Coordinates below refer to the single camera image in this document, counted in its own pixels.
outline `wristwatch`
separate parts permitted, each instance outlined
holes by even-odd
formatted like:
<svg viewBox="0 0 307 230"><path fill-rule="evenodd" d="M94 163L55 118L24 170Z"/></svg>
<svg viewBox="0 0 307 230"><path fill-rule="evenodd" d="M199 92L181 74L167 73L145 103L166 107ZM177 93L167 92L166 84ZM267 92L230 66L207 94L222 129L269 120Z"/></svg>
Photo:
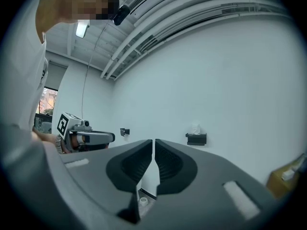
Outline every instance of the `wristwatch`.
<svg viewBox="0 0 307 230"><path fill-rule="evenodd" d="M57 138L56 138L56 148L57 148L57 151L58 151L59 154L65 153L62 149L62 146L61 146L61 139L62 139L62 137L60 135L58 135Z"/></svg>

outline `window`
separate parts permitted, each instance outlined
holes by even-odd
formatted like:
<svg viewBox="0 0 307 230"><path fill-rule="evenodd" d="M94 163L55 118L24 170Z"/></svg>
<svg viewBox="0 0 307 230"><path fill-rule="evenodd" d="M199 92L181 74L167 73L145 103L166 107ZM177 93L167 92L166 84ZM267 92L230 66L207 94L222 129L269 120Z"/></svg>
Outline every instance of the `window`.
<svg viewBox="0 0 307 230"><path fill-rule="evenodd" d="M37 106L34 127L42 133L51 133L52 115L58 91L44 88Z"/></svg>

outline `cord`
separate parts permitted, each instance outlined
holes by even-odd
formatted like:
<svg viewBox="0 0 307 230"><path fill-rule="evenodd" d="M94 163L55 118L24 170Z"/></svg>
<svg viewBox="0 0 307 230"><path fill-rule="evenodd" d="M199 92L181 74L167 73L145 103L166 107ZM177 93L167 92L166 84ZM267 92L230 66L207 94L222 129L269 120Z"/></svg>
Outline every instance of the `cord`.
<svg viewBox="0 0 307 230"><path fill-rule="evenodd" d="M91 61L92 61L94 52L95 52L95 50L96 50L97 44L98 44L98 42L99 42L99 40L100 40L100 37L101 37L102 33L106 30L106 28L107 28L107 26L109 25L109 23L110 23L110 21L107 22L106 26L105 26L104 29L101 31L101 33L100 33L100 35L99 35L99 37L98 37L98 39L97 39L97 42L96 42L96 44L95 44L94 50L93 50L93 52L92 52L91 59L90 59L88 65L87 65L86 74L85 74L85 78L84 78L84 84L83 84L83 90L82 90L81 119L83 119L83 96L84 96L85 82L86 82L86 77L87 77L88 69L90 68L90 64L91 64Z"/></svg>

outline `ceiling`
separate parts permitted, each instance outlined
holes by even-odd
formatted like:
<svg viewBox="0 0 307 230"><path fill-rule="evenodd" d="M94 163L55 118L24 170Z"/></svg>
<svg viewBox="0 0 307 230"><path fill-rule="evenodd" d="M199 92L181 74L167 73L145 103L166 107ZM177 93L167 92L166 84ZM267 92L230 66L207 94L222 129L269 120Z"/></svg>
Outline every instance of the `ceiling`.
<svg viewBox="0 0 307 230"><path fill-rule="evenodd" d="M79 38L75 35L77 24L60 23L46 34L47 52L85 65L90 63L91 67L102 71L101 77L116 80L150 51L173 38L174 34L197 28L200 23L223 20L225 15L229 18L287 16L279 0L181 1L120 0L121 5L134 8L120 26L115 26L112 21L91 21L85 37Z"/></svg>

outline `person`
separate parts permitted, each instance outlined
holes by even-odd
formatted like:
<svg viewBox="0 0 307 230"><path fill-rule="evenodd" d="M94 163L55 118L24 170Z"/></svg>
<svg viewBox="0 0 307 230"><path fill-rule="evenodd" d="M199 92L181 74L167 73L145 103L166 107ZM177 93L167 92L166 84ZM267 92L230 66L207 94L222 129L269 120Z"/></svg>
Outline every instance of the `person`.
<svg viewBox="0 0 307 230"><path fill-rule="evenodd" d="M33 128L35 112L46 83L46 32L58 23L78 20L110 20L119 0L28 0L11 22L0 51L0 96L6 100L0 110L5 125L32 130L33 139L52 142L58 137ZM74 148L76 137L71 138ZM69 151L61 140L63 153Z"/></svg>

